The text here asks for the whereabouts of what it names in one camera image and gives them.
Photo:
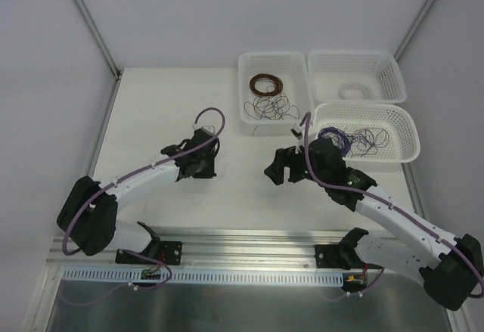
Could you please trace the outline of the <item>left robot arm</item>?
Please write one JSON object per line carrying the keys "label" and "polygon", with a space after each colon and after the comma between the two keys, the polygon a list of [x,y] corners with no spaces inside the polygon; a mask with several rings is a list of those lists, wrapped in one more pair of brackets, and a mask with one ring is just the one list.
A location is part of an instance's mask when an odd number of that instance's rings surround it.
{"label": "left robot arm", "polygon": [[215,158],[220,140],[200,128],[180,144],[163,148],[149,164],[124,176],[95,181],[84,176],[76,181],[56,220],[64,235],[77,245],[67,255],[87,256],[116,250],[121,257],[135,256],[151,263],[161,257],[163,243],[143,222],[126,223],[118,214],[128,205],[167,184],[185,178],[216,177]]}

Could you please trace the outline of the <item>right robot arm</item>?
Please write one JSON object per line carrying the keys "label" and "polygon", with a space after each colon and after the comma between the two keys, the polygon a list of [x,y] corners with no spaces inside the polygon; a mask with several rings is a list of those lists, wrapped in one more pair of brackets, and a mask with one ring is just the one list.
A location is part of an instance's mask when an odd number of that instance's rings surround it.
{"label": "right robot arm", "polygon": [[346,165],[329,138],[305,146],[279,148],[264,171],[275,185],[314,181],[330,199],[364,216],[399,240],[388,244],[361,228],[353,228],[340,242],[340,267],[360,263],[378,265],[422,286],[440,306],[457,311],[483,285],[483,257],[479,241],[469,234],[457,237],[400,207],[364,172]]}

